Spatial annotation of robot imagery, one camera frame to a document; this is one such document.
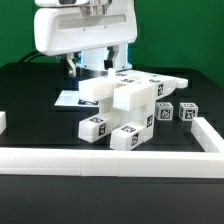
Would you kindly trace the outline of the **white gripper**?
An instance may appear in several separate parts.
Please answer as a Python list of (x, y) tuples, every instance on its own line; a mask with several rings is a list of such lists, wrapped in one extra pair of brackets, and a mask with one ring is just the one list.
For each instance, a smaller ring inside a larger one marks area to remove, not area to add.
[(42, 54), (67, 54), (68, 73), (76, 76), (74, 54), (108, 47), (104, 68), (115, 67), (120, 44), (137, 37), (133, 3), (37, 3), (34, 17), (36, 49)]

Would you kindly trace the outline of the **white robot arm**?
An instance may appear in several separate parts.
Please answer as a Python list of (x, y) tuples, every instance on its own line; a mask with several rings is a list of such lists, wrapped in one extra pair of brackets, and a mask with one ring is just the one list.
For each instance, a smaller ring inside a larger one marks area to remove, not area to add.
[(36, 49), (64, 55), (77, 68), (98, 75), (129, 69), (127, 45), (137, 38), (134, 0), (34, 0)]

